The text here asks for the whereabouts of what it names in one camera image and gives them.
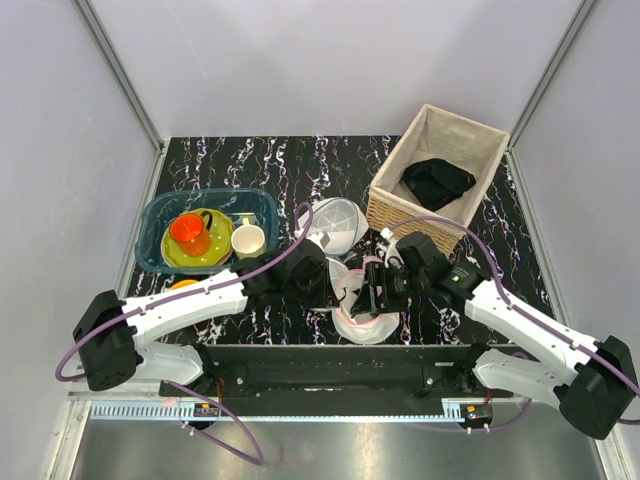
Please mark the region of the pink-trimmed mesh laundry bag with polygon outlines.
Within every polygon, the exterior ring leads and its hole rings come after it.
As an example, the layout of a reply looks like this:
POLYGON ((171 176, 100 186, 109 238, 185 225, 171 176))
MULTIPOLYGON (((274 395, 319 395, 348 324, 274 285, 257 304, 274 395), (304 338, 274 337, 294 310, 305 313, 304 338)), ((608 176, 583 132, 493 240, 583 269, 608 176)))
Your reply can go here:
POLYGON ((368 256, 361 268, 348 270, 344 264, 331 259, 329 268, 332 287, 339 300, 339 306, 331 310, 334 327, 341 337, 360 345, 383 342, 400 323, 398 313, 350 315, 350 308, 356 300, 356 291, 364 280, 364 267, 368 263, 381 263, 381 260, 368 256))

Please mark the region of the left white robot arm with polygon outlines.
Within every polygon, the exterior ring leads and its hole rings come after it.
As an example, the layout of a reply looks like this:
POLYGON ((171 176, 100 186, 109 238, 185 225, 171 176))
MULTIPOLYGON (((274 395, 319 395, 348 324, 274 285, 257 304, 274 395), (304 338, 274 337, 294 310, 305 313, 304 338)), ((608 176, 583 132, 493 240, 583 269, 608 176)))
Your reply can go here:
POLYGON ((276 251, 235 262, 190 286, 120 299, 113 290, 94 297, 76 325, 83 375, 90 390, 130 380, 182 384, 196 396, 215 386, 202 349, 162 343, 162 337, 201 321, 235 315, 279 300, 308 310, 338 305, 323 250, 303 241, 288 255, 276 251))

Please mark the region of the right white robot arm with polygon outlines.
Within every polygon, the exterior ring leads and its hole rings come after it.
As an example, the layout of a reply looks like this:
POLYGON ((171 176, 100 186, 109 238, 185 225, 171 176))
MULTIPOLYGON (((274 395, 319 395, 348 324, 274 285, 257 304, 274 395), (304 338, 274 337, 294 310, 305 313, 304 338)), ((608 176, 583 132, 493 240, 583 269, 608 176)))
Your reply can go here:
POLYGON ((460 315, 513 341, 527 358, 476 345, 454 384, 466 396, 509 391, 557 409, 582 434, 604 440, 639 395, 629 347, 604 341, 541 314, 468 261, 452 263, 422 232, 392 243, 383 262, 369 263, 349 308, 353 316, 399 313, 422 296, 439 297, 460 315))

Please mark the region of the black bra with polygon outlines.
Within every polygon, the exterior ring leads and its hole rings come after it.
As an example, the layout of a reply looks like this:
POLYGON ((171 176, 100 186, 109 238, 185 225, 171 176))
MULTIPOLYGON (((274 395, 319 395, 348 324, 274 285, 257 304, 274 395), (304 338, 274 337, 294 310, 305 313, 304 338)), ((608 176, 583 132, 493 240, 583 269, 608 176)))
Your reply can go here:
POLYGON ((420 205, 431 211, 461 198, 476 184, 473 174, 440 158, 410 165, 404 170, 402 181, 420 205))

